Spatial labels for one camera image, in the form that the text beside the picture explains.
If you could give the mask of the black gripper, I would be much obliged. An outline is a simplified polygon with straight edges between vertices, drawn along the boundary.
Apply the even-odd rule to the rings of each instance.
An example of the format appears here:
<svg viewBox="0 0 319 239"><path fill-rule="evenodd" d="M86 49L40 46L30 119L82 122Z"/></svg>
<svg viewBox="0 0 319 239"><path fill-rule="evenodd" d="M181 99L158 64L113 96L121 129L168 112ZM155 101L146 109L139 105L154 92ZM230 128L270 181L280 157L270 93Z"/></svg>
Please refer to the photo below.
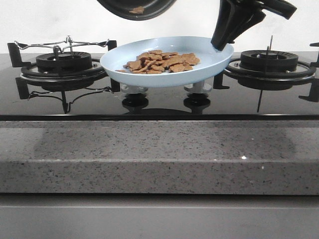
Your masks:
<svg viewBox="0 0 319 239"><path fill-rule="evenodd" d="M211 44L222 51L252 26L262 22L268 10L285 19L290 19L297 8L285 0L221 0L219 15Z"/></svg>

